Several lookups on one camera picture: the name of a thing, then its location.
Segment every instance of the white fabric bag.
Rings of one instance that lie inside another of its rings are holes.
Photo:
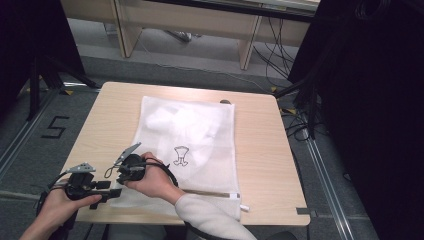
[[[165,165],[169,164],[181,189],[228,195],[197,197],[240,219],[234,111],[235,106],[231,104],[143,97],[140,122],[133,140],[133,144],[141,142],[141,146],[134,153],[150,151]],[[126,187],[120,198],[111,201],[111,206],[142,207],[176,215],[171,204],[150,199]]]

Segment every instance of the white sleeve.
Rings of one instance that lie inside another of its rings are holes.
[[[240,222],[192,194],[184,194],[175,204],[175,211],[182,220],[208,235],[224,239],[256,239]]]

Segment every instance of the hand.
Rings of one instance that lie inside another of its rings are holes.
[[[147,152],[141,155],[142,158],[146,158],[149,163],[158,163],[157,159],[151,152]],[[184,192],[176,187],[169,179],[168,175],[159,167],[146,166],[146,173],[140,181],[126,181],[125,186],[128,188],[137,190],[144,195],[152,198],[162,198],[163,200],[175,205],[178,199],[184,194]]]
[[[20,239],[48,239],[79,208],[94,204],[100,199],[101,195],[92,195],[72,201],[63,189],[51,190],[39,215]]]

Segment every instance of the table top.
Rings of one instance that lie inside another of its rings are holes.
[[[244,225],[309,224],[309,215],[297,208],[306,202],[276,100],[271,95],[107,82],[63,167],[88,162],[96,168],[94,180],[104,173],[137,130],[143,96],[185,101],[235,104],[235,146],[237,175],[242,204],[250,207],[241,214]],[[97,223],[182,224],[178,217],[147,212],[141,208],[112,208],[100,204],[97,210],[82,208],[77,221]]]

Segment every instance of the drawing on cloth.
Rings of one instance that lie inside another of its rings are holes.
[[[188,147],[179,146],[179,147],[175,147],[174,149],[175,149],[175,152],[177,152],[178,154],[178,160],[175,160],[174,164],[177,166],[181,164],[183,165],[183,167],[185,167],[188,164],[188,162],[184,160],[185,155],[189,151]]]

